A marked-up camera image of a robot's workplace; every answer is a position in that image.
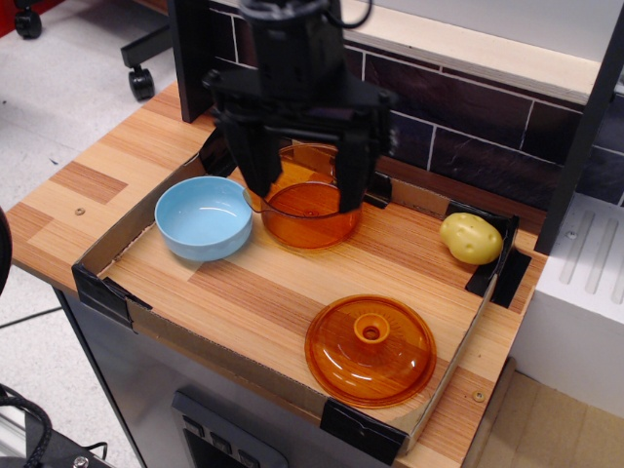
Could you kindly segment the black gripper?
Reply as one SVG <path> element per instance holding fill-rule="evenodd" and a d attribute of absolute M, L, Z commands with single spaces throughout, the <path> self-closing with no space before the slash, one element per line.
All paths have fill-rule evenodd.
<path fill-rule="evenodd" d="M 282 173 L 278 139 L 269 132 L 318 138 L 337 142 L 338 211 L 358 210 L 380 146 L 394 142 L 396 102 L 394 93 L 348 70 L 343 32 L 363 21 L 344 21 L 337 1 L 242 1 L 239 13 L 251 30 L 256 66 L 212 70 L 204 85 L 248 188 L 264 198 Z"/>

